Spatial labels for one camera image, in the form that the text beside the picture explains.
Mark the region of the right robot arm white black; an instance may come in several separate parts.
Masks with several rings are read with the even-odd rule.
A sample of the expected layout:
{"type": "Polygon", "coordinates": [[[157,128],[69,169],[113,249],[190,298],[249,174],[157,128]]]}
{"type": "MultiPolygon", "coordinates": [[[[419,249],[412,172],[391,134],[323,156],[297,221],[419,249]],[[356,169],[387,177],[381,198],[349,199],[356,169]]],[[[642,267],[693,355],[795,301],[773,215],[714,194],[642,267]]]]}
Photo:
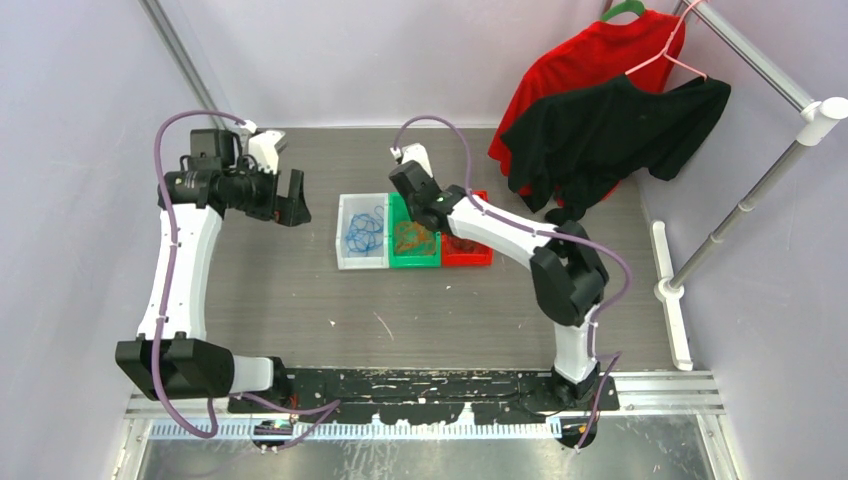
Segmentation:
{"type": "Polygon", "coordinates": [[[389,180],[413,221],[489,247],[529,270],[536,303],[554,322],[556,400],[567,410],[582,409],[592,400],[599,376],[599,361],[589,351],[590,319],[609,281],[582,226],[530,221],[460,186],[443,189],[416,161],[396,166],[389,180]]]}

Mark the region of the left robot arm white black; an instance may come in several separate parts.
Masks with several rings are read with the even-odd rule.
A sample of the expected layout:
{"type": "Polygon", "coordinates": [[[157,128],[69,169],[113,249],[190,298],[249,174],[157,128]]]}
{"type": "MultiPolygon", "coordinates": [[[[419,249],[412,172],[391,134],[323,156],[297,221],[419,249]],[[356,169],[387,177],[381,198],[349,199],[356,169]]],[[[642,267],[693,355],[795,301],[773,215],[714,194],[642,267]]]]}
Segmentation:
{"type": "Polygon", "coordinates": [[[160,381],[171,400],[249,392],[269,413],[290,403],[280,358],[235,355],[207,341],[205,322],[211,260],[227,211],[288,227],[311,220],[302,171],[292,170],[287,195],[278,192],[285,145],[279,130],[261,129],[241,147],[232,131],[196,129],[178,170],[165,173],[172,207],[160,215],[149,305],[135,339],[119,342],[115,352],[117,365],[148,399],[157,399],[160,381]]]}

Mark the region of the green plastic bin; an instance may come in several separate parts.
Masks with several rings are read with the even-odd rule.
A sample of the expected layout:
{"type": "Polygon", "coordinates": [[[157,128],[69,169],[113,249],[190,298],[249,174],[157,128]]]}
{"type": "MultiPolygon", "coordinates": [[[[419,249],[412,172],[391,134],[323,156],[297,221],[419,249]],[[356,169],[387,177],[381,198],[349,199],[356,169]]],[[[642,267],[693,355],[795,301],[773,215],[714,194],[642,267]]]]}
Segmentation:
{"type": "Polygon", "coordinates": [[[389,264],[393,269],[437,268],[441,261],[440,233],[412,221],[398,193],[389,194],[389,264]]]}

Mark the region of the red plastic bin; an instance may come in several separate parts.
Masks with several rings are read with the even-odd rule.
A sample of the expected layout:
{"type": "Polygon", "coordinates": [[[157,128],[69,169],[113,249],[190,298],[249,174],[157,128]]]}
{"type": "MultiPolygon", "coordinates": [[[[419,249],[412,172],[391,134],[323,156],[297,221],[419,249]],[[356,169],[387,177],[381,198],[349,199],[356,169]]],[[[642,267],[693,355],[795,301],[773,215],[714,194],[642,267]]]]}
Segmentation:
{"type": "Polygon", "coordinates": [[[441,232],[440,236],[442,268],[487,267],[492,264],[492,248],[447,232],[441,232]]]}

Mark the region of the white plastic bin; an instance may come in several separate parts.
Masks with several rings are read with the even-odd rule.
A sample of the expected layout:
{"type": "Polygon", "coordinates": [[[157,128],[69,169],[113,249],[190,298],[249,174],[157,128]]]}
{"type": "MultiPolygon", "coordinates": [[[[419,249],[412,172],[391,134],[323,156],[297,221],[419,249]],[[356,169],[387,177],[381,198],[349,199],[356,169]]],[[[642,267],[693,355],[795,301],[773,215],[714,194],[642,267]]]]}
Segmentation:
{"type": "Polygon", "coordinates": [[[388,269],[387,193],[341,194],[335,235],[339,270],[388,269]]]}

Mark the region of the black t-shirt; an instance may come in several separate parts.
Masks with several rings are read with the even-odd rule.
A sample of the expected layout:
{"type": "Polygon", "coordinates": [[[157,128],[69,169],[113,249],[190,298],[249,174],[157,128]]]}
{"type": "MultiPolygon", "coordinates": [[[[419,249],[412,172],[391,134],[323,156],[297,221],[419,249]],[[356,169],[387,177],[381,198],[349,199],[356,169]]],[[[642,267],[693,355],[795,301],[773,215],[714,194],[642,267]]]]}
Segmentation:
{"type": "Polygon", "coordinates": [[[729,84],[697,77],[650,93],[621,75],[603,84],[545,96],[500,136],[510,155],[509,189],[546,220],[582,219],[618,183],[645,169],[674,179],[713,131],[729,84]]]}

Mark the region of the red t-shirt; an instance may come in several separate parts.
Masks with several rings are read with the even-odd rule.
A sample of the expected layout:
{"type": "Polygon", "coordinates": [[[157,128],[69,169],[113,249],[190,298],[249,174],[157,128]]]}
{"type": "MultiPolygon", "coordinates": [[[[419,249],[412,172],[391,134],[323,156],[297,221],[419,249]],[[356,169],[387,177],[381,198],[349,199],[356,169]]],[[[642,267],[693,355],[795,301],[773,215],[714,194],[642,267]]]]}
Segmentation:
{"type": "Polygon", "coordinates": [[[539,57],[519,82],[496,129],[489,157],[500,163],[504,175],[509,173],[511,153],[501,135],[535,101],[611,80],[653,57],[664,46],[676,58],[685,40],[685,28],[677,23],[677,17],[654,10],[627,24],[596,21],[539,57]]]}

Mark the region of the pink hanger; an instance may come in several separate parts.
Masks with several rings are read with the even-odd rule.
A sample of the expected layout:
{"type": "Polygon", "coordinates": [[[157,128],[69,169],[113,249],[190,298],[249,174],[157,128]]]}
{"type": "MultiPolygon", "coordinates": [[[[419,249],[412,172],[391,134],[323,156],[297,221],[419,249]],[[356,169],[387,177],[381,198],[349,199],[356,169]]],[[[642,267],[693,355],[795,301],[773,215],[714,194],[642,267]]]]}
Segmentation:
{"type": "Polygon", "coordinates": [[[669,36],[668,36],[668,38],[667,38],[667,41],[666,41],[666,43],[664,44],[664,46],[663,46],[663,47],[662,47],[662,48],[661,48],[661,49],[660,49],[660,50],[659,50],[659,51],[658,51],[658,52],[657,52],[654,56],[652,56],[652,57],[648,58],[647,60],[643,61],[642,63],[640,63],[640,64],[638,64],[638,65],[636,65],[636,66],[634,66],[634,67],[630,68],[629,70],[626,70],[626,71],[624,72],[624,74],[625,74],[625,75],[627,75],[627,76],[632,75],[632,74],[634,74],[634,73],[636,73],[636,72],[638,72],[638,71],[642,70],[643,68],[645,68],[645,67],[647,67],[647,66],[649,66],[649,65],[653,64],[654,62],[656,62],[656,61],[658,61],[658,60],[660,60],[660,59],[665,59],[665,60],[668,60],[669,62],[671,62],[672,64],[677,65],[677,66],[680,66],[680,67],[682,67],[682,68],[684,68],[684,69],[686,69],[686,70],[690,71],[691,73],[693,73],[693,74],[695,74],[695,75],[697,75],[697,76],[700,76],[700,77],[701,77],[701,78],[703,78],[704,80],[707,80],[707,79],[709,78],[709,76],[708,76],[706,73],[704,73],[704,72],[702,72],[702,71],[700,71],[700,70],[697,70],[697,69],[695,69],[694,67],[692,67],[692,66],[690,66],[690,65],[688,65],[688,64],[686,64],[686,63],[684,63],[684,62],[681,62],[681,61],[680,61],[680,60],[678,60],[676,57],[671,56],[671,55],[669,54],[669,50],[670,50],[670,48],[671,48],[672,44],[674,43],[674,40],[675,40],[675,38],[677,37],[678,32],[680,31],[680,29],[682,28],[683,24],[685,23],[686,16],[687,16],[687,15],[688,15],[688,14],[689,14],[689,13],[690,13],[690,12],[691,12],[691,11],[692,11],[695,7],[696,7],[696,6],[698,6],[700,3],[701,3],[701,0],[694,0],[694,1],[690,1],[690,2],[688,3],[687,7],[686,7],[686,8],[683,10],[683,12],[679,15],[678,20],[677,20],[677,23],[676,23],[676,25],[675,25],[674,29],[670,32],[670,34],[669,34],[669,36]]]}

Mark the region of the green hanger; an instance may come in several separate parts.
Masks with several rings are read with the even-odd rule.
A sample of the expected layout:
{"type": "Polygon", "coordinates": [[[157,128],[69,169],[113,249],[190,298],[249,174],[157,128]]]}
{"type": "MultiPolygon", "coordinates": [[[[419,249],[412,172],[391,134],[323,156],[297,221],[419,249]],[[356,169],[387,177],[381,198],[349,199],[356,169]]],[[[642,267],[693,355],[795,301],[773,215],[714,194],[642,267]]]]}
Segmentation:
{"type": "Polygon", "coordinates": [[[640,0],[623,0],[617,4],[610,4],[610,6],[600,16],[600,20],[602,22],[609,22],[616,16],[625,13],[632,13],[639,17],[643,15],[646,10],[646,6],[640,0]]]}

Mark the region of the metal clothes rack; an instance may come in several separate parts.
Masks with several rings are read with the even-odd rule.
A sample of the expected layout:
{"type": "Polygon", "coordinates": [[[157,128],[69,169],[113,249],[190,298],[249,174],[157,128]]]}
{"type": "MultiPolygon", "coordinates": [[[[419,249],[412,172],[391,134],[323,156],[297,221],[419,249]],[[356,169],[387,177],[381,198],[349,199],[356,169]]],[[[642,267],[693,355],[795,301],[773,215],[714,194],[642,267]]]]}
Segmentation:
{"type": "Polygon", "coordinates": [[[839,96],[824,100],[813,99],[705,1],[678,1],[674,13],[682,18],[693,14],[702,20],[747,66],[791,105],[804,121],[803,127],[784,152],[745,196],[736,202],[736,205],[708,234],[682,267],[673,266],[666,224],[661,220],[648,222],[648,233],[657,274],[654,295],[662,305],[672,363],[678,370],[690,372],[694,368],[694,361],[690,353],[681,307],[684,282],[718,249],[732,228],[745,215],[755,210],[766,194],[798,163],[802,156],[818,146],[841,121],[847,118],[847,99],[839,96]]]}

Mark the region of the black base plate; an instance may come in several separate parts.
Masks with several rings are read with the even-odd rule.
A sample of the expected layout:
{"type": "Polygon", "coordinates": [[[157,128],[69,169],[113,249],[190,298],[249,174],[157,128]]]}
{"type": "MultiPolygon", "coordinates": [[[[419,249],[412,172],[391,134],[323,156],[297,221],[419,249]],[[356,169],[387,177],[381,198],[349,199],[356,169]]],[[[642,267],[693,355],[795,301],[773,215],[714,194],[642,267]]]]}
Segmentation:
{"type": "Polygon", "coordinates": [[[594,407],[620,407],[614,380],[596,379],[573,397],[548,370],[293,368],[281,396],[260,396],[305,410],[308,420],[317,419],[316,408],[337,400],[328,420],[339,424],[452,424],[465,408],[476,425],[534,424],[561,413],[583,417],[594,407]]]}

